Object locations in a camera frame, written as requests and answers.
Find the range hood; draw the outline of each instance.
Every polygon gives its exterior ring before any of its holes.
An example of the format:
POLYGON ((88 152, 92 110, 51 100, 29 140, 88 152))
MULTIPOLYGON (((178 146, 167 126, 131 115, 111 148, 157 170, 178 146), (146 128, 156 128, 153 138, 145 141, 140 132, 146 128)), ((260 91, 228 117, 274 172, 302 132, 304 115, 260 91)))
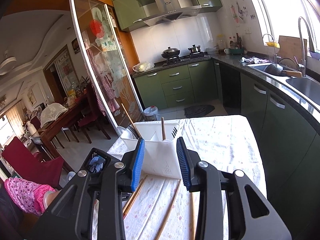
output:
POLYGON ((174 22, 178 19, 196 16, 200 5, 181 8, 178 0, 155 0, 160 13, 142 19, 142 21, 153 26, 162 22, 174 22))

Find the metal screw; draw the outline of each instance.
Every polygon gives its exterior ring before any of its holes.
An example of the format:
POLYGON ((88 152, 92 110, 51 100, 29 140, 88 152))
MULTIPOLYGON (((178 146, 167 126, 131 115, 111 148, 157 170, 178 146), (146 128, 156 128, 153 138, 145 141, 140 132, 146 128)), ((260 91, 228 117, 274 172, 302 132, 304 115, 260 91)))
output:
POLYGON ((79 176, 79 177, 85 177, 85 176, 87 176, 87 171, 85 171, 85 170, 79 171, 79 172, 78 172, 78 176, 79 176))
POLYGON ((121 169, 121 168, 124 167, 124 163, 122 163, 122 162, 117 162, 117 163, 115 163, 115 167, 116 167, 117 169, 121 169))
POLYGON ((236 174, 238 177, 243 177, 243 176, 244 176, 244 172, 241 171, 241 170, 236 170, 236 171, 235 171, 235 174, 236 174))
POLYGON ((202 167, 202 168, 206 168, 206 167, 208 167, 208 163, 207 162, 204 162, 204 161, 200 161, 200 162, 198 162, 198 165, 200 166, 200 167, 202 167))

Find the trash bin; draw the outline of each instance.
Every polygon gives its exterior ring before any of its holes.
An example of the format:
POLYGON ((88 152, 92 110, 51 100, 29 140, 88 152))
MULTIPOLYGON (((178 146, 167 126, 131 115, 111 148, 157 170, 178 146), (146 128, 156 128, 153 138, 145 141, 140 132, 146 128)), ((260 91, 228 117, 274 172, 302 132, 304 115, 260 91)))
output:
POLYGON ((143 111, 147 121, 157 121, 157 115, 159 114, 158 107, 150 106, 143 111))

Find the sliding glass door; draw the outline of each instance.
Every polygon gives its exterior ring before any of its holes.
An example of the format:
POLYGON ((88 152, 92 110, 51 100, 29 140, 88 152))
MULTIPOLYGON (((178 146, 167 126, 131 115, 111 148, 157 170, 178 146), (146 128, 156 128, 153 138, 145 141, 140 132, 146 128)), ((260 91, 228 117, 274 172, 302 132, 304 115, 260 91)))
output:
POLYGON ((69 1, 80 50, 101 111, 114 128, 129 125, 121 104, 133 122, 142 121, 142 107, 107 5, 93 0, 69 1))

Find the wooden chopstick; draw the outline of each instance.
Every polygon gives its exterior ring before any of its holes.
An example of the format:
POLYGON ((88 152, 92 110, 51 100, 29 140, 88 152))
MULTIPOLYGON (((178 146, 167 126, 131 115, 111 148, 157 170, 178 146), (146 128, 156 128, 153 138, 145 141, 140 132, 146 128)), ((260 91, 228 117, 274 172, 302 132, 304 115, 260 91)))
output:
POLYGON ((159 238, 160 238, 160 236, 161 236, 161 233, 162 233, 162 231, 163 231, 163 229, 164 229, 164 227, 165 227, 165 224, 167 223, 167 220, 168 220, 168 218, 169 218, 169 216, 170 216, 170 213, 171 213, 171 210, 172 210, 174 201, 176 200, 176 197, 177 197, 177 194, 178 194, 178 191, 179 191, 179 188, 180 188, 181 181, 182 181, 182 179, 179 180, 179 183, 178 183, 176 192, 174 193, 173 200, 171 201, 170 207, 169 207, 169 209, 167 210, 167 213, 166 213, 166 215, 165 215, 165 217, 164 217, 164 220, 162 221, 161 227, 160 227, 160 229, 159 229, 159 231, 158 231, 158 233, 157 233, 157 235, 156 235, 155 240, 159 240, 159 238))
POLYGON ((122 209, 123 211, 123 218, 125 218, 125 216, 129 213, 130 208, 132 207, 134 201, 136 200, 143 183, 145 182, 147 176, 145 176, 144 179, 141 180, 141 182, 139 183, 139 186, 137 188, 137 190, 135 192, 133 192, 133 194, 131 195, 131 197, 129 198, 129 200, 127 201, 127 203, 125 204, 124 208, 122 209))
POLYGON ((162 140, 165 140, 164 118, 161 117, 162 140))
POLYGON ((191 217, 192 217, 192 238, 191 239, 196 239, 196 220, 195 220, 195 203, 194 203, 194 196, 193 192, 191 192, 191 217))
POLYGON ((127 110, 126 110, 125 107, 124 107, 124 105, 121 104, 121 106, 122 106, 122 108, 124 109, 125 114, 126 114, 127 117, 129 118, 129 121, 130 121, 130 123, 132 124, 132 127, 136 130, 136 133, 138 134, 138 136, 139 136, 140 138, 142 138, 141 134, 139 133, 139 131, 138 131, 138 129, 136 128, 136 126, 134 125, 133 121, 131 120, 131 118, 130 118, 128 112, 127 112, 127 110))

